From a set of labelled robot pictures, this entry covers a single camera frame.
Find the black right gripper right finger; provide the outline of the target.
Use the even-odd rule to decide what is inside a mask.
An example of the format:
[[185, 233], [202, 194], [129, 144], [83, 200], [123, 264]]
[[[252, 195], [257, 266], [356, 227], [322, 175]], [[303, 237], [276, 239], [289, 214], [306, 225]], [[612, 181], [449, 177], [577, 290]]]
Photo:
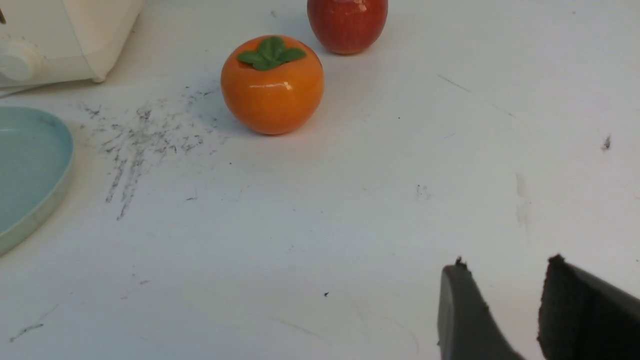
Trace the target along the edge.
[[537, 341], [547, 360], [637, 360], [640, 301], [566, 262], [548, 259]]

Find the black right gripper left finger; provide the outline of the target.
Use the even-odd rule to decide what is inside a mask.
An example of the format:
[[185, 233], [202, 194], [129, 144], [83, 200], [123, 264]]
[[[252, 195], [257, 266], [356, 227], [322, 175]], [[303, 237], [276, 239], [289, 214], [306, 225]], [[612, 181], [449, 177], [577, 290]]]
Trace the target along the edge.
[[521, 360], [500, 331], [466, 262], [441, 271], [438, 347], [442, 360]]

